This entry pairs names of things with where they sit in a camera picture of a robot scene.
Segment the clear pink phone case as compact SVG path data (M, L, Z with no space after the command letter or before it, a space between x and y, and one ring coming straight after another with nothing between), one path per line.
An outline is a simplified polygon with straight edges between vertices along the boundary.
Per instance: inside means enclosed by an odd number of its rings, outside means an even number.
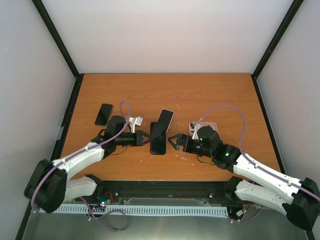
M210 126L216 132L218 131L218 126L214 122L199 122L199 124L201 125L201 128L205 126Z

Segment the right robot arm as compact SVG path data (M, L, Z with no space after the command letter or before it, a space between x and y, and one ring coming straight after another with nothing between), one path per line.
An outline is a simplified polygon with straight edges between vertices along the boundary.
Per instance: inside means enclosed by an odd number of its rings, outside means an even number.
M238 199L276 210L302 230L313 229L320 214L320 190L314 180L300 180L260 163L238 147L223 143L209 125L195 134L196 138L179 133L168 141L176 150L211 158L218 168L243 176L233 188Z

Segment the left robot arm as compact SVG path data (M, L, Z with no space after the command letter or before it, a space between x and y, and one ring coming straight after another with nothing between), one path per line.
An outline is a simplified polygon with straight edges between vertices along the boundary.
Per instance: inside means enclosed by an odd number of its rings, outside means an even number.
M105 186L98 177L87 174L73 177L88 166L112 155L118 146L140 147L149 143L151 136L137 130L141 116L124 118L114 115L87 145L68 156L49 161L41 160L35 167L24 190L33 209L52 213L66 201L89 197L92 201L103 198Z

